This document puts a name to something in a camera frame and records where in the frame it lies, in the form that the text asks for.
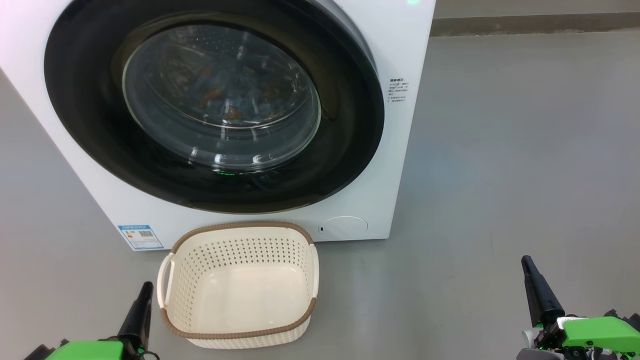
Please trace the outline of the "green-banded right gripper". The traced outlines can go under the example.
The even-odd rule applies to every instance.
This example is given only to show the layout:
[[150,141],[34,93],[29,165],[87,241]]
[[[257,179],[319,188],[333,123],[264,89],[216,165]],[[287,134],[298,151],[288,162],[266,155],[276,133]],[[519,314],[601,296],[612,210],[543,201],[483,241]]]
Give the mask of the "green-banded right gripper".
[[533,360],[637,360],[639,317],[565,316],[546,278],[533,258],[524,255],[526,301],[531,321],[530,358]]

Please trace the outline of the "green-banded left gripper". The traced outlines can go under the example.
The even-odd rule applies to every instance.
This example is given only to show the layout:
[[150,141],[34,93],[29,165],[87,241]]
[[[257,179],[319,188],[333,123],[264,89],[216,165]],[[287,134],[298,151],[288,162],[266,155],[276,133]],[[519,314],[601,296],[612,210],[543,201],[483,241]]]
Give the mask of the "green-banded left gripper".
[[144,282],[118,331],[118,339],[66,342],[46,359],[144,360],[149,344],[153,294],[153,283]]

